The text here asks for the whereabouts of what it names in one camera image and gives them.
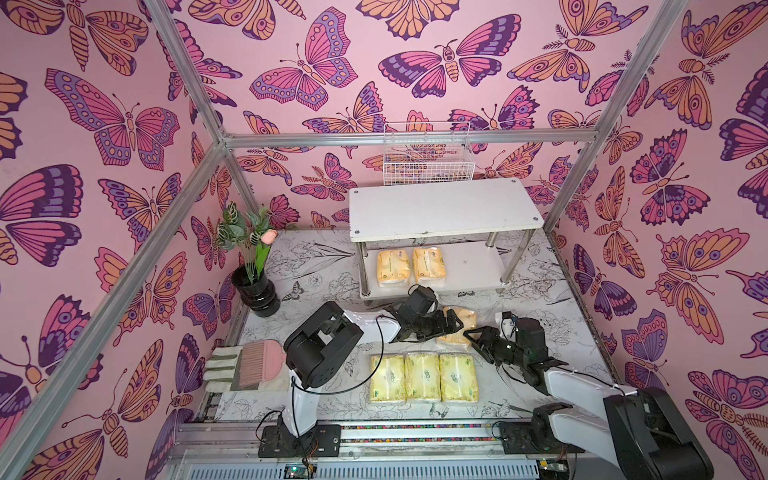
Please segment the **orange tissue pack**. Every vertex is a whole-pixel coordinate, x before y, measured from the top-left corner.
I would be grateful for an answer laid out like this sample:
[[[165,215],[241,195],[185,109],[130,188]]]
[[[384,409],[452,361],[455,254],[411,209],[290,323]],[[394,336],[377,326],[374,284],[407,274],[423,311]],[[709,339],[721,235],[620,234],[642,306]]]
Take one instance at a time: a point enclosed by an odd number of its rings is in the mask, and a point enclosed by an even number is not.
[[[455,316],[458,321],[455,323],[455,329],[452,333],[438,337],[437,343],[446,348],[468,350],[469,340],[463,335],[464,331],[472,330],[477,327],[478,314],[471,309],[457,306],[446,306],[443,313],[447,320]]]
[[[376,260],[376,279],[380,287],[407,284],[411,279],[408,252],[405,249],[379,251]]]
[[[447,278],[443,251],[439,247],[414,248],[412,263],[415,280],[418,283],[441,282]]]

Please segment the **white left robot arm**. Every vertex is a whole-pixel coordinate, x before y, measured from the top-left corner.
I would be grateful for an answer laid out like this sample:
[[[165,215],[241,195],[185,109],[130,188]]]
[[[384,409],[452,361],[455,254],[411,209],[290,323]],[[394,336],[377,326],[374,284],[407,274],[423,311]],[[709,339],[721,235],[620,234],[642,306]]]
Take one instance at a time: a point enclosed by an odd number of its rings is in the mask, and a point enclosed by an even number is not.
[[[274,426],[262,429],[258,456],[302,458],[339,455],[341,426],[318,421],[324,386],[355,348],[377,343],[424,343],[454,334],[464,322],[452,308],[443,310],[437,294],[417,285],[407,299],[376,311],[351,311],[334,301],[320,306],[283,344],[289,369],[289,402]]]

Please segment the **white two-tier shelf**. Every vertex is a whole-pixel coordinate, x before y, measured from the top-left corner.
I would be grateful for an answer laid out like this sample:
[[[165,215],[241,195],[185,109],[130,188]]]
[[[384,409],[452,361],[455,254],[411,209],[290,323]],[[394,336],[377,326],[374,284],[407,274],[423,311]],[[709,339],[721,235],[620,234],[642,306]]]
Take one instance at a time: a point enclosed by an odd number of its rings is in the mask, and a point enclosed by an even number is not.
[[[377,249],[413,250],[414,240],[445,237],[465,239],[485,234],[484,241],[439,244],[447,277],[432,285],[439,293],[502,290],[533,234],[544,221],[522,183],[515,179],[467,180],[449,183],[359,187],[349,198],[350,240],[359,260],[362,299],[395,299],[408,294],[404,284],[380,286],[376,278]]]

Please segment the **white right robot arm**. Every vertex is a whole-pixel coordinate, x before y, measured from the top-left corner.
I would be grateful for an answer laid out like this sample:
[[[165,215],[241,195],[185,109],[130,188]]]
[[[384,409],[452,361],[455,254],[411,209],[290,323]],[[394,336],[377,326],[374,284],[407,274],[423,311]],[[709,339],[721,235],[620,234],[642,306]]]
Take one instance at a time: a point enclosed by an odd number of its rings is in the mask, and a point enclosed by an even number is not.
[[[627,479],[711,479],[714,467],[670,396],[658,387],[608,383],[552,357],[539,321],[515,318],[510,337],[493,326],[463,333],[486,362],[514,366],[552,398],[527,421],[501,421],[508,454],[591,453]]]

